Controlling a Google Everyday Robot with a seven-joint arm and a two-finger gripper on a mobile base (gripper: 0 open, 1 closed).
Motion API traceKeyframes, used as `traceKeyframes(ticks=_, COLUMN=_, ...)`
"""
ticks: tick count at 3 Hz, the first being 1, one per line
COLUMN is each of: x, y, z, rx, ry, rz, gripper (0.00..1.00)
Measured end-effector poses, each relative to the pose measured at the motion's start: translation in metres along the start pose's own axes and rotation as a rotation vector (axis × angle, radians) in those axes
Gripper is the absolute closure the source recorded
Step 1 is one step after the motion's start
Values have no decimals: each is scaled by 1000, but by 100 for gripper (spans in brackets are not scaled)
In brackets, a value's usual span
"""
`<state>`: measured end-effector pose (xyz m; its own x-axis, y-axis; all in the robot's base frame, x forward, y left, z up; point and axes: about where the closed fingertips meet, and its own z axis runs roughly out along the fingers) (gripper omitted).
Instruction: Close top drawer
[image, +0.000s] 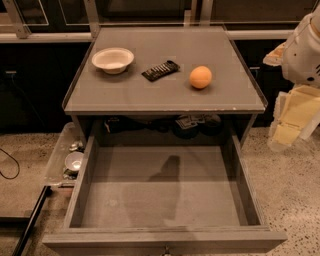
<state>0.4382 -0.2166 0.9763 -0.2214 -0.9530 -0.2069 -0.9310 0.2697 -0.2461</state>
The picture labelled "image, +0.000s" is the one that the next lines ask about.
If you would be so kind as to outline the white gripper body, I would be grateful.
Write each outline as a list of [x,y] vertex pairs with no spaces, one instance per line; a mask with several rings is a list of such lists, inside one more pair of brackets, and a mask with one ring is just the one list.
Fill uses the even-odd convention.
[[320,89],[300,85],[285,96],[277,124],[290,126],[301,133],[318,111],[320,111]]

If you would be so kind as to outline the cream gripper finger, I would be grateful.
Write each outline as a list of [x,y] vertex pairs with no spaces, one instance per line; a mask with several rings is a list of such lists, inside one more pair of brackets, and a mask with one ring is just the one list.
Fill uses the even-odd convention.
[[267,145],[274,152],[281,152],[292,146],[300,131],[287,125],[272,123]]
[[318,111],[313,116],[311,121],[303,128],[299,137],[303,140],[307,140],[312,135],[312,133],[318,127],[319,124],[320,124],[320,111]]

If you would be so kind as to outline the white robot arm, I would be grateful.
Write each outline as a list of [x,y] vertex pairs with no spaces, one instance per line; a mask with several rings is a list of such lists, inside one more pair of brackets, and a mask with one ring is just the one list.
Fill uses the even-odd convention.
[[319,125],[320,114],[320,6],[306,15],[285,43],[268,53],[263,63],[280,66],[294,86],[280,92],[269,129],[268,146],[280,152]]

